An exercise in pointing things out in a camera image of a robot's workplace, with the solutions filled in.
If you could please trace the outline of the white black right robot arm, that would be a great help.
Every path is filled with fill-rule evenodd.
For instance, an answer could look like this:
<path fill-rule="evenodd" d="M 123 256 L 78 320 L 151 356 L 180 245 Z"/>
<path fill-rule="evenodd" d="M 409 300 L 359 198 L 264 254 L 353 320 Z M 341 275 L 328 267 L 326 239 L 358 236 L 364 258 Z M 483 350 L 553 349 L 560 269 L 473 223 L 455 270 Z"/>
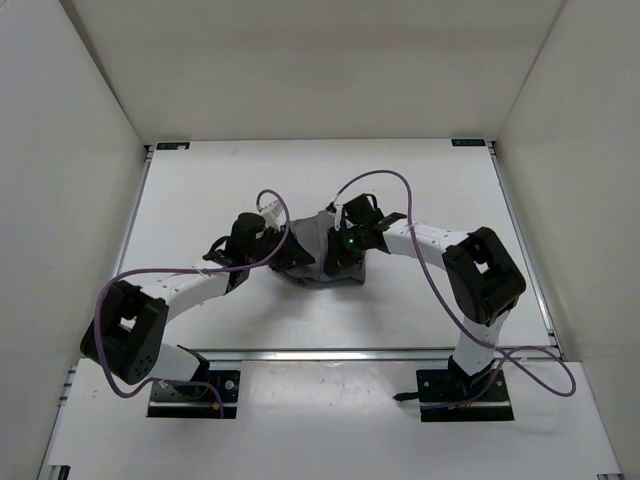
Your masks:
<path fill-rule="evenodd" d="M 497 234 L 487 227 L 459 232 L 412 223 L 399 212 L 385 215 L 372 194 L 333 202 L 327 211 L 334 225 L 327 230 L 326 275 L 363 261 L 368 250 L 423 260 L 446 273 L 463 316 L 448 360 L 448 387 L 457 399 L 473 399 L 489 385 L 502 326 L 526 290 Z"/>

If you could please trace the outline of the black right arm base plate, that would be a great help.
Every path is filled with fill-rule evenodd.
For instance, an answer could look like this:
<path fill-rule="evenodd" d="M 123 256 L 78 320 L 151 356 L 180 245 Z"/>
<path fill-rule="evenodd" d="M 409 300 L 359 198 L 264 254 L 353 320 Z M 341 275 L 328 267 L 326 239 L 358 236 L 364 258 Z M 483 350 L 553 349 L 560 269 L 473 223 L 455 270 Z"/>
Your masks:
<path fill-rule="evenodd" d="M 416 371 L 422 423 L 509 422 L 515 420 L 504 372 L 489 386 L 482 381 L 469 393 L 455 385 L 447 369 Z"/>

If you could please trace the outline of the grey pleated skirt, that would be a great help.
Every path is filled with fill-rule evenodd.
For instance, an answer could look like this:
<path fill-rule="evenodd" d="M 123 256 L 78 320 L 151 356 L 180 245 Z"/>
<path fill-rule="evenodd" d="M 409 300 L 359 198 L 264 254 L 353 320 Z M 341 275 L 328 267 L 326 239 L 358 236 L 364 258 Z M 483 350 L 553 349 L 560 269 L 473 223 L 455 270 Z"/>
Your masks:
<path fill-rule="evenodd" d="M 327 249 L 327 232 L 333 226 L 334 217 L 326 210 L 318 211 L 311 217 L 292 221 L 290 231 L 294 233 L 301 246 L 314 257 L 314 263 L 282 272 L 276 272 L 269 268 L 276 273 L 285 274 L 299 283 L 353 281 L 363 284 L 366 280 L 366 275 L 364 278 L 329 278 L 324 274 L 323 263 Z"/>

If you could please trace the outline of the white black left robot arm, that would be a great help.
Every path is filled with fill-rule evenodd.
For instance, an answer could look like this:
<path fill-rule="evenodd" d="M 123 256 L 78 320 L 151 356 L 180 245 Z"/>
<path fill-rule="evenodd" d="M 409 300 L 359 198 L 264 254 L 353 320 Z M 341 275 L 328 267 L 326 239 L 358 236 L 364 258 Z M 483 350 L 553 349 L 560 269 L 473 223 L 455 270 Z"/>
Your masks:
<path fill-rule="evenodd" d="M 316 261 L 292 222 L 274 214 L 242 213 L 229 234 L 215 240 L 202 259 L 187 268 L 153 268 L 154 282 L 131 283 L 143 270 L 114 277 L 99 294 L 81 353 L 97 363 L 122 398 L 149 383 L 176 387 L 188 398 L 215 388 L 207 361 L 188 348 L 164 342 L 169 322 L 212 299 L 232 293 L 252 270 L 306 267 Z"/>

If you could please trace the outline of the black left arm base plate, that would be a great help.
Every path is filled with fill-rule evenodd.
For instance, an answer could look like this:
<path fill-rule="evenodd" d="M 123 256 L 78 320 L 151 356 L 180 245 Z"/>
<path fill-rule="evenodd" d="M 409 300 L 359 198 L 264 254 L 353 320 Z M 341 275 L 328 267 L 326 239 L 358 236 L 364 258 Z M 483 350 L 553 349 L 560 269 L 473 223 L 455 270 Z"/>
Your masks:
<path fill-rule="evenodd" d="M 168 419 L 235 419 L 238 412 L 240 370 L 210 370 L 209 383 L 215 394 L 205 387 L 162 387 L 153 385 L 147 416 Z"/>

